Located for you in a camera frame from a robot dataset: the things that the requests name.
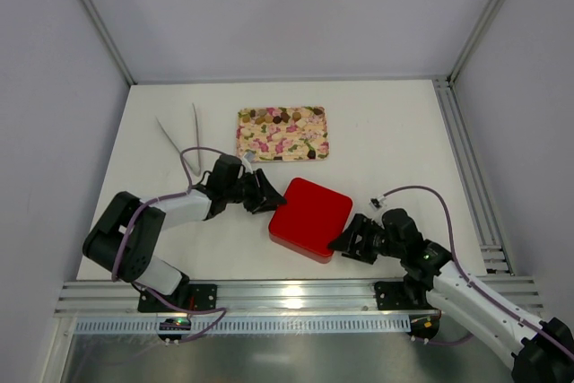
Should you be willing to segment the red chocolate box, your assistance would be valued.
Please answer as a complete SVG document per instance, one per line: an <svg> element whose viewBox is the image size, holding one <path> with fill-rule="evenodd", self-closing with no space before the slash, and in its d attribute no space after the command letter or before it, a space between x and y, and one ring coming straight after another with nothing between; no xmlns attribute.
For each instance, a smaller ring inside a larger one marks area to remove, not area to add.
<svg viewBox="0 0 574 383"><path fill-rule="evenodd" d="M311 238L303 239L285 239L279 236L269 234L272 242L281 245L293 252L307 257L319 264L327 264L331 261L334 251L327 247L327 244Z"/></svg>

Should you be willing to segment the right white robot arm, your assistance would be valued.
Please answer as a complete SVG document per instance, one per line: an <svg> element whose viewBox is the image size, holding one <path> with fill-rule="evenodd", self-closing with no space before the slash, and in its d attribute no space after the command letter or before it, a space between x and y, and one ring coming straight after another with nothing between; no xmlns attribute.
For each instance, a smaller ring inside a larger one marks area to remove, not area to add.
<svg viewBox="0 0 574 383"><path fill-rule="evenodd" d="M388 210L380 222L357 213L329 248L373 264L398 259L407 291L445 312L509 368L516 382L571 382L573 335L561 320L537 321L457 265L440 244L425 239L403 209Z"/></svg>

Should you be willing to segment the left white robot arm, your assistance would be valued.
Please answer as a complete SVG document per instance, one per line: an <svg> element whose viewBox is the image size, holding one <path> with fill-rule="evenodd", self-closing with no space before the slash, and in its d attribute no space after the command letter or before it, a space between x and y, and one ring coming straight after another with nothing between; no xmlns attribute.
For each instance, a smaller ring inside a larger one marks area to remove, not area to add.
<svg viewBox="0 0 574 383"><path fill-rule="evenodd" d="M209 221L228 205L252 214L274 212L287 201L261 169L222 154L213 168L184 192L144 201L117 193L91 228L83 255L109 271L113 281L140 292L139 311L207 314L215 310L217 288L195 287L189 277L155 255L160 235L188 222Z"/></svg>

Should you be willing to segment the red box lid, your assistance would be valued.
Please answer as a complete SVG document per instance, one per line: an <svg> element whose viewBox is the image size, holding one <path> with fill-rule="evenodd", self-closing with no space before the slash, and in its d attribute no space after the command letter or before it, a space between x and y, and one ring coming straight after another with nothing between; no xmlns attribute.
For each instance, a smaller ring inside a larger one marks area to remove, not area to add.
<svg viewBox="0 0 574 383"><path fill-rule="evenodd" d="M352 211L352 199L304 178L287 187L286 205L279 207L268 232L285 239L311 238L327 245L344 230Z"/></svg>

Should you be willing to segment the metal serving tongs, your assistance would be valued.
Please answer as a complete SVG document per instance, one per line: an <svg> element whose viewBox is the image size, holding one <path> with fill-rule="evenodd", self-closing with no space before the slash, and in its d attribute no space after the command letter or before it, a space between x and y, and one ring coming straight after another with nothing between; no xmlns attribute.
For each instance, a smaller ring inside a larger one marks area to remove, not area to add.
<svg viewBox="0 0 574 383"><path fill-rule="evenodd" d="M164 109L155 119L164 137L178 153L200 145L199 122L194 103Z"/></svg>

